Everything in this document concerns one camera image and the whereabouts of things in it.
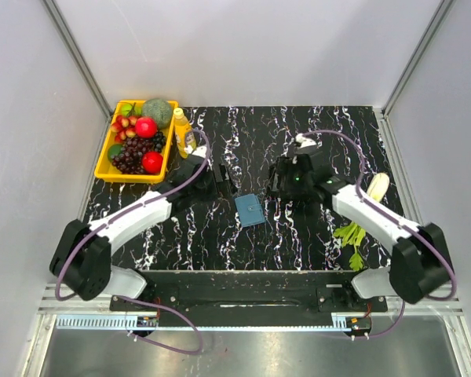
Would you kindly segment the blue card holder wallet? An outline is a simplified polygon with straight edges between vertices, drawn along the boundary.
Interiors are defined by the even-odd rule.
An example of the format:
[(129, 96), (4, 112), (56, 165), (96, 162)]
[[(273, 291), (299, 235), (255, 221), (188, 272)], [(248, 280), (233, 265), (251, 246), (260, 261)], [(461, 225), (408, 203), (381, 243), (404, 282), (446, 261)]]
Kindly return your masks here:
[(260, 225), (265, 222), (265, 217), (258, 197), (247, 194), (235, 198), (235, 206), (243, 228)]

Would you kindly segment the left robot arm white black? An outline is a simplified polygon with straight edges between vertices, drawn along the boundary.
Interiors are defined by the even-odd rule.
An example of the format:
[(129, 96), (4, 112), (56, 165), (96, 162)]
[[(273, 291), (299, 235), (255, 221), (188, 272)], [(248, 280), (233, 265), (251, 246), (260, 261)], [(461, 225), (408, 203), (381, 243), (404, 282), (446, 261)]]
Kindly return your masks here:
[(107, 294), (126, 296), (135, 309), (152, 306), (151, 282), (134, 269), (113, 264), (113, 254), (146, 229), (165, 222), (197, 203), (236, 192), (226, 166), (207, 161), (209, 149), (198, 147), (164, 181), (140, 199), (96, 221), (70, 221), (49, 264), (57, 284), (84, 301)]

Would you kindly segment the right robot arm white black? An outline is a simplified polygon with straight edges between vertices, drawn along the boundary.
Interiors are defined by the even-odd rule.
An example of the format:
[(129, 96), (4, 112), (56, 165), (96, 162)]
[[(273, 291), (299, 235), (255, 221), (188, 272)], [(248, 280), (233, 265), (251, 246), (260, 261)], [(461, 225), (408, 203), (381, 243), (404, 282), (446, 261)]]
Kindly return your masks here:
[(269, 168), (271, 197), (319, 203), (353, 221), (389, 253), (387, 268), (357, 273), (341, 292), (343, 305), (362, 309), (376, 296), (397, 296), (409, 304), (432, 298), (445, 283), (455, 293), (457, 283), (443, 230), (420, 225), (389, 210), (362, 191), (360, 183), (333, 172), (310, 133), (295, 138), (297, 147)]

